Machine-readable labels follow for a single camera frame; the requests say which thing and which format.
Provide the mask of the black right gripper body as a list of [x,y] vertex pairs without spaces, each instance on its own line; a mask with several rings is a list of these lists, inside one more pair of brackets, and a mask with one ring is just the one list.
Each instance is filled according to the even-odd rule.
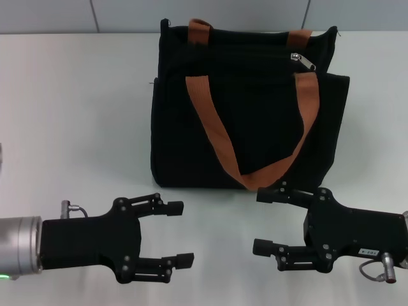
[[317,271],[329,273],[342,256],[382,260],[407,268],[407,218],[341,205],[329,189],[319,188],[303,224],[307,247],[317,252]]

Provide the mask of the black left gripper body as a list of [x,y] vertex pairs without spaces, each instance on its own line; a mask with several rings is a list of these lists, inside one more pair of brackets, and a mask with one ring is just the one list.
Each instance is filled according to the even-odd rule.
[[40,261],[45,270],[103,265],[117,282],[128,284],[134,281],[140,246],[135,211],[128,199],[118,198],[100,216],[43,221]]

